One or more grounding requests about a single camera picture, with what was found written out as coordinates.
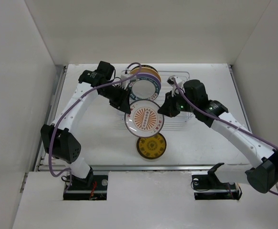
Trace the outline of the green rimmed white plate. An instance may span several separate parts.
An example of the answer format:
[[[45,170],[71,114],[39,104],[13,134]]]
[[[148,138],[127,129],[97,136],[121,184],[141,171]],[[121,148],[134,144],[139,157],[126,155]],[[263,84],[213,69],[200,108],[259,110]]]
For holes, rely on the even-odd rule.
[[[148,77],[137,77],[135,80],[131,80],[128,84],[130,89],[130,99],[132,100],[155,100],[161,90],[160,84]]]

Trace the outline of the white orange sunburst plate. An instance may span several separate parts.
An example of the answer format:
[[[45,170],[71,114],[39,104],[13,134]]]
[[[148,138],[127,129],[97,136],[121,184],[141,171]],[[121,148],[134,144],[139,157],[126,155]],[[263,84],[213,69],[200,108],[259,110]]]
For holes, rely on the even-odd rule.
[[[130,103],[130,114],[124,115],[126,129],[136,137],[149,138],[158,134],[165,122],[159,114],[160,106],[151,100],[141,99]]]

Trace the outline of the purple plate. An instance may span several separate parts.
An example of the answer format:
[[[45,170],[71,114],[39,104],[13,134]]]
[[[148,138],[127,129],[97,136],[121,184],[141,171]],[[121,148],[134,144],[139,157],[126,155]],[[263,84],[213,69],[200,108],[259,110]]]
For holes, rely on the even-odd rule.
[[[151,73],[151,75],[158,80],[158,82],[161,84],[161,78],[159,78],[157,75],[155,75],[154,73]]]

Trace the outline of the tan plate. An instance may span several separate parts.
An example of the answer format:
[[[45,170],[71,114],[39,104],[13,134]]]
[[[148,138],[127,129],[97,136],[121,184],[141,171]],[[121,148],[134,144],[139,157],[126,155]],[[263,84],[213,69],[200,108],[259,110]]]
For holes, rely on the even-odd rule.
[[[158,72],[152,68],[148,68],[148,67],[142,67],[142,68],[135,68],[135,69],[132,69],[130,71],[130,74],[135,74],[135,73],[149,73],[149,74],[153,74],[153,75],[157,75]]]

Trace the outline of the yellow patterned plate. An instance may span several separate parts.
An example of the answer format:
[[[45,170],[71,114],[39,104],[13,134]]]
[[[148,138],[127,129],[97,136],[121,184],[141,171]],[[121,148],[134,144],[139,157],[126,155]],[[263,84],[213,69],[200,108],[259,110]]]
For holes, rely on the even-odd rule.
[[[158,133],[149,138],[138,138],[136,149],[140,156],[154,160],[160,158],[166,151],[167,142],[165,137]]]

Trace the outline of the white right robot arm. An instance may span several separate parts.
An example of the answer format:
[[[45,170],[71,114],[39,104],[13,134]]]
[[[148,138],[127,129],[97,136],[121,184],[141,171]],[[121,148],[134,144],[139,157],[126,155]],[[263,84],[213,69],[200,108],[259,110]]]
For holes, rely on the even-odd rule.
[[[217,188],[226,183],[249,184],[260,193],[268,193],[278,183],[278,146],[254,135],[237,121],[219,101],[210,100],[199,80],[183,82],[177,76],[167,81],[172,90],[165,95],[158,113],[176,117],[193,113],[207,127],[221,134],[249,161],[249,165],[218,163],[207,172],[208,185]]]

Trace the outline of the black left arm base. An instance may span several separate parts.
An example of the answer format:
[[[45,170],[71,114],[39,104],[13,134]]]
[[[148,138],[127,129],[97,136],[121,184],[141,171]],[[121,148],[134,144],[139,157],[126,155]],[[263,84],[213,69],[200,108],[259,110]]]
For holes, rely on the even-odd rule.
[[[93,175],[88,181],[70,175],[63,176],[65,182],[63,200],[107,200],[108,175]]]

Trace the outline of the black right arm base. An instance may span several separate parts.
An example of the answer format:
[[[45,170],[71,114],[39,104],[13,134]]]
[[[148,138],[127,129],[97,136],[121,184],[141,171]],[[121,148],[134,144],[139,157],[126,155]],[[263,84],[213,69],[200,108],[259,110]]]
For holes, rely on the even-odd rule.
[[[195,200],[240,200],[242,189],[237,183],[221,183],[207,174],[192,175]]]

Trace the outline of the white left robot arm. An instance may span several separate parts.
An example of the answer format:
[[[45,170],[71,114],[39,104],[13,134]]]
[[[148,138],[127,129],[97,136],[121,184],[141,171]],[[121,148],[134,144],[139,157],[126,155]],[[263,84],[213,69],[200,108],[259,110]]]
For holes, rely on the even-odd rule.
[[[125,84],[136,75],[127,71],[120,77],[115,74],[115,67],[104,61],[99,62],[94,71],[83,71],[66,107],[51,124],[44,124],[41,128],[50,173],[53,177],[59,177],[68,172],[64,180],[67,187],[76,182],[80,188],[88,189],[93,183],[93,169],[81,155],[81,144],[74,131],[94,99],[102,96],[109,100],[113,108],[126,114],[131,112],[130,90]]]

